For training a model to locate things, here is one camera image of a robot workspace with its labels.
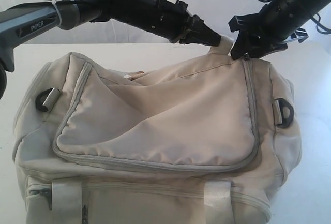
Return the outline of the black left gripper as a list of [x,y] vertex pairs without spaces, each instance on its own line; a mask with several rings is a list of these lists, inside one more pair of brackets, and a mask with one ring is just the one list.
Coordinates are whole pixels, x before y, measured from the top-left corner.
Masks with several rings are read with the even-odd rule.
[[187,4],[167,2],[159,7],[157,0],[140,0],[139,29],[163,37],[171,43],[218,46],[221,35],[205,25],[197,15],[187,11]]

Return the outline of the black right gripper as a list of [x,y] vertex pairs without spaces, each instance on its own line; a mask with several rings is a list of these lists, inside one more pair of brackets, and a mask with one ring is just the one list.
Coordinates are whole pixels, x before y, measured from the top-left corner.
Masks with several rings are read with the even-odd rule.
[[231,58],[237,60],[247,54],[251,47],[250,36],[268,41],[255,44],[254,58],[284,51],[292,41],[303,42],[308,34],[302,26],[308,20],[309,9],[300,4],[268,4],[258,13],[234,16],[229,28],[240,32],[231,49]]

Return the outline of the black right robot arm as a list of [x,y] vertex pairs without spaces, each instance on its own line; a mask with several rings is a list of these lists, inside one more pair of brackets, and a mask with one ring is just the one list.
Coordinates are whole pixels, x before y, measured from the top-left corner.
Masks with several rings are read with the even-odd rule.
[[330,0],[258,1],[264,3],[258,13],[234,16],[229,21],[231,32],[238,32],[231,50],[233,59],[262,58],[286,50],[290,42],[304,42],[309,35],[302,27],[310,20],[318,33],[330,34],[330,29],[321,24],[319,15]]

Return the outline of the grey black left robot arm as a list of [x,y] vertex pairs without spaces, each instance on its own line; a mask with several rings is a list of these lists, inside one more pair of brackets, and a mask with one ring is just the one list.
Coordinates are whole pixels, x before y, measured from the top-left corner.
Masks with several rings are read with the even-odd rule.
[[71,30],[87,22],[117,20],[170,43],[217,46],[221,36],[188,12],[181,0],[44,0],[1,12],[1,92],[14,71],[14,49],[53,29]]

